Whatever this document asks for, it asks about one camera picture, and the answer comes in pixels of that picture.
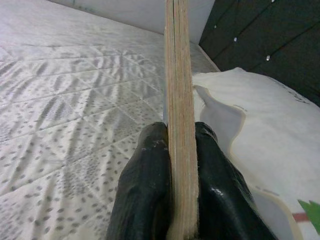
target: green object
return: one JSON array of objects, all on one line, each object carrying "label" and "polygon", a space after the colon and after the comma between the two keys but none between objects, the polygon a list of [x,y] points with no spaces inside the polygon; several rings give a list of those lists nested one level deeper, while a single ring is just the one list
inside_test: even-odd
[{"label": "green object", "polygon": [[320,235],[320,204],[314,201],[309,201],[310,203],[307,203],[305,201],[298,200],[298,202],[305,211],[316,232]]}]

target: dark wall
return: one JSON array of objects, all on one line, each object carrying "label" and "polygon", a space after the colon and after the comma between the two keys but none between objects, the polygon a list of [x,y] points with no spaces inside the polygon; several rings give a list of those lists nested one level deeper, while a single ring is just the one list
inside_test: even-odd
[{"label": "dark wall", "polygon": [[270,76],[320,106],[320,0],[215,0],[199,45],[221,71]]}]

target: gray patterned fabric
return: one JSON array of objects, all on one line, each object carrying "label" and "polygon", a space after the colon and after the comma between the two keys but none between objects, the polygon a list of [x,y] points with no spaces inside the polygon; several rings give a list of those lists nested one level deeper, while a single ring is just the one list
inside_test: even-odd
[{"label": "gray patterned fabric", "polygon": [[[213,72],[191,45],[194,72]],[[0,240],[104,239],[163,36],[44,0],[0,2]]]}]

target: white fabric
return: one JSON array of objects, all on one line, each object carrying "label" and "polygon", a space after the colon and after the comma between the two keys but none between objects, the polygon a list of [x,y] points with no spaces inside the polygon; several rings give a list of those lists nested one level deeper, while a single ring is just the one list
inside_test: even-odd
[{"label": "white fabric", "polygon": [[[196,119],[211,125],[221,148],[252,188],[280,199],[292,214],[304,212],[298,200],[320,202],[318,106],[270,77],[241,68],[200,73],[193,84],[207,91],[207,96],[201,88],[195,91]],[[230,110],[242,115],[233,114],[233,122],[214,116]],[[211,122],[206,112],[220,122]],[[241,122],[237,131],[229,130]],[[303,236],[320,239],[314,228]]]},{"label": "white fabric", "polygon": [[[191,53],[195,71],[212,71]],[[119,174],[163,95],[162,35],[0,1],[0,240],[104,240]]]}]

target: white wall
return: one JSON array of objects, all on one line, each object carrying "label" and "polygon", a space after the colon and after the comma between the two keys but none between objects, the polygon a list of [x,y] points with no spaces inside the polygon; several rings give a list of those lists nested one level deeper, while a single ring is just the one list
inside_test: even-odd
[{"label": "white wall", "polygon": [[[51,0],[118,22],[163,34],[165,0]],[[190,40],[198,44],[215,0],[189,0]]]}]

